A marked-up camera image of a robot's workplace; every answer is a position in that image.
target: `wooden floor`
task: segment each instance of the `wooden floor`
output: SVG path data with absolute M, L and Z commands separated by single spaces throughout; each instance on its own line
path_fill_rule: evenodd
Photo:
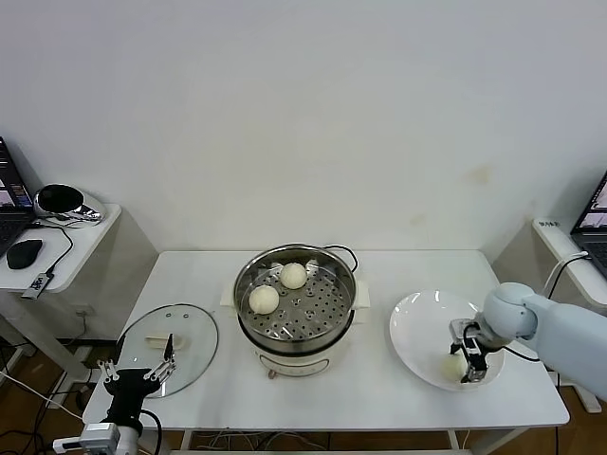
M 96 349 L 89 357 L 107 358 L 109 350 Z M 22 360 L 11 372 L 21 381 L 40 392 L 47 392 L 61 373 L 59 367 L 45 355 L 37 353 L 34 357 L 22 357 Z M 607 455 L 607 412 L 588 414 L 581 406 L 578 397 L 571 388 L 562 388 L 563 399 L 571 414 L 570 422 L 559 429 L 560 455 Z M 83 394 L 84 401 L 90 392 Z M 78 410 L 76 394 L 67 396 L 65 405 L 76 413 Z M 35 454 L 34 445 L 30 444 L 24 451 L 30 437 L 12 430 L 32 432 L 34 419 L 40 409 L 42 400 L 23 391 L 9 381 L 0 388 L 0 455 L 2 454 Z M 83 424 L 61 410 L 49 409 L 40 425 L 40 433 L 46 444 L 52 444 L 56 438 L 80 434 Z M 300 433 L 308 441 L 331 450 L 399 450 L 399 449 L 440 449 L 449 448 L 446 432 L 314 432 Z M 201 432 L 194 435 L 191 449 L 208 450 L 214 440 L 215 447 L 233 450 L 251 450 L 251 446 L 274 450 L 314 450 L 320 447 L 310 446 L 305 440 L 293 435 L 279 435 L 272 438 L 271 433 L 251 434 L 248 440 L 242 435 L 216 438 L 217 432 Z M 466 432 L 458 433 L 460 444 Z M 467 447 L 482 432 L 473 431 L 469 436 Z M 172 448 L 179 448 L 181 432 L 168 432 L 166 440 Z M 531 429 L 519 438 L 493 452 L 495 455 L 554 455 L 555 429 Z

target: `light blue robot arm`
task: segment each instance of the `light blue robot arm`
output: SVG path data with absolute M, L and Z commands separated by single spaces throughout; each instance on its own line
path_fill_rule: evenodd
M 516 339 L 548 367 L 607 400 L 606 317 L 506 282 L 487 295 L 475 321 L 479 343 L 495 348 Z

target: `black mouse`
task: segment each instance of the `black mouse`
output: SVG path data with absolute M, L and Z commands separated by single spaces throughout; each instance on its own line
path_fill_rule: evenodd
M 33 264 L 42 247 L 42 240 L 24 240 L 9 248 L 7 251 L 7 263 L 9 268 L 18 270 Z

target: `white table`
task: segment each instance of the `white table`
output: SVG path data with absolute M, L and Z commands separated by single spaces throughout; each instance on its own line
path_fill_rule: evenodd
M 533 228 L 554 254 L 557 261 L 581 250 L 569 236 L 575 220 L 539 218 L 533 220 Z M 607 280 L 588 261 L 575 261 L 567 266 L 567 275 L 580 293 L 599 311 L 607 311 Z
M 114 225 L 120 215 L 120 206 L 106 204 L 106 217 L 92 227 L 69 228 L 65 231 L 74 243 L 73 248 L 57 264 L 55 277 L 48 284 L 45 292 L 61 292 L 76 278 L 78 272 L 86 264 L 86 260 L 95 250 L 103 236 Z M 81 347 L 76 354 L 70 353 L 47 330 L 44 324 L 33 316 L 30 308 L 35 308 L 40 302 L 23 300 L 20 293 L 25 291 L 40 273 L 44 273 L 69 247 L 69 242 L 58 229 L 29 229 L 23 232 L 16 242 L 29 239 L 42 239 L 43 247 L 34 264 L 21 270 L 12 270 L 7 265 L 7 257 L 0 258 L 0 291 L 4 291 L 0 303 L 2 316 L 24 337 L 50 357 L 65 371 L 58 384 L 63 384 L 67 390 L 74 382 L 85 382 L 95 377 L 81 362 L 85 360 L 90 348 Z M 65 395 L 58 395 L 56 401 L 63 402 Z
M 478 251 L 363 251 L 359 279 L 370 287 L 366 323 L 347 334 L 342 362 L 306 378 L 267 378 L 222 291 L 252 252 L 162 253 L 126 326 L 162 305 L 188 302 L 211 312 L 219 327 L 217 354 L 191 386 L 147 399 L 167 429 L 438 430 L 500 428 L 474 453 L 488 453 L 529 427 L 557 426 L 569 414 L 542 364 L 506 353 L 500 376 L 474 392 L 439 390 L 411 373 L 387 331 L 394 306 L 419 289 L 445 289 L 481 305 L 497 280 Z M 105 417 L 110 396 L 98 384 L 86 423 Z M 144 419 L 147 428 L 153 423 Z

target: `small white desk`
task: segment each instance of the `small white desk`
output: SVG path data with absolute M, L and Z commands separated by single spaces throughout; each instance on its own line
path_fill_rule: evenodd
M 575 220 L 539 218 L 533 220 L 533 228 L 557 261 L 567 258 L 580 249 L 569 232 Z M 599 311 L 607 311 L 607 280 L 588 261 L 575 261 L 567 266 L 567 275 L 580 293 Z
M 120 215 L 120 206 L 106 204 L 105 207 L 107 215 L 99 224 L 92 227 L 65 228 L 74 246 L 55 267 L 55 277 L 48 284 L 45 292 L 65 290 L 83 268 L 103 236 L 116 222 Z M 23 300 L 19 294 L 15 294 L 25 291 L 38 274 L 44 273 L 67 250 L 69 242 L 58 229 L 26 230 L 16 242 L 29 239 L 42 239 L 44 242 L 36 261 L 30 267 L 11 270 L 7 265 L 6 255 L 0 258 L 0 291 L 4 291 L 3 299 L 0 301 L 0 313 L 24 337 L 64 369 L 67 377 L 59 382 L 63 382 L 64 387 L 69 387 L 73 382 L 84 382 L 89 378 L 91 371 L 85 368 L 81 361 L 86 358 L 90 348 L 79 348 L 75 355 L 70 353 L 47 330 L 44 323 L 31 314 L 29 309 L 35 309 L 40 302 Z M 59 401 L 63 401 L 64 398 L 65 395 L 59 395 Z

